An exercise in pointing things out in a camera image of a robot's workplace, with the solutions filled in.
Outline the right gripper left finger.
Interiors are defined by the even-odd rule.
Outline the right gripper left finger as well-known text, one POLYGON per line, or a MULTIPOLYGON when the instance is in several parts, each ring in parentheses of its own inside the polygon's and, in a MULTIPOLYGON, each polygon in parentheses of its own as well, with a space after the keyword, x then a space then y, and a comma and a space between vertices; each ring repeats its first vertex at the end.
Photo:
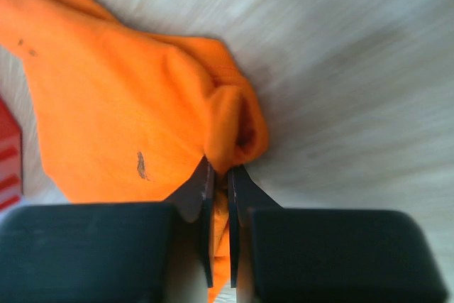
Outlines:
POLYGON ((1 222, 2 302, 205 302, 215 172, 161 202, 21 206, 1 222))

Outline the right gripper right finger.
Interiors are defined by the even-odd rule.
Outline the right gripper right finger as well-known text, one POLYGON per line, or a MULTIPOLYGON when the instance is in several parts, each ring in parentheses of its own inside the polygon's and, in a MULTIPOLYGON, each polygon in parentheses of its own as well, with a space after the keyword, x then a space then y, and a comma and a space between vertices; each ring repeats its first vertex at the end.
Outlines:
POLYGON ((390 210, 284 208, 242 166, 228 174, 239 302, 446 302, 426 237, 390 210))

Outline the orange t shirt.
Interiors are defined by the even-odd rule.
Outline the orange t shirt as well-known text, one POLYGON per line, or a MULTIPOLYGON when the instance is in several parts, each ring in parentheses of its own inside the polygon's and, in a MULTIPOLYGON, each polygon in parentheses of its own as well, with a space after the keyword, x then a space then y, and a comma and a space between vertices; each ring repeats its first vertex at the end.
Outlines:
POLYGON ((95 0, 1 0, 1 44, 22 61, 43 170, 66 204, 161 202, 208 160, 214 301, 230 276, 224 177, 269 143, 224 44, 130 29, 95 0))

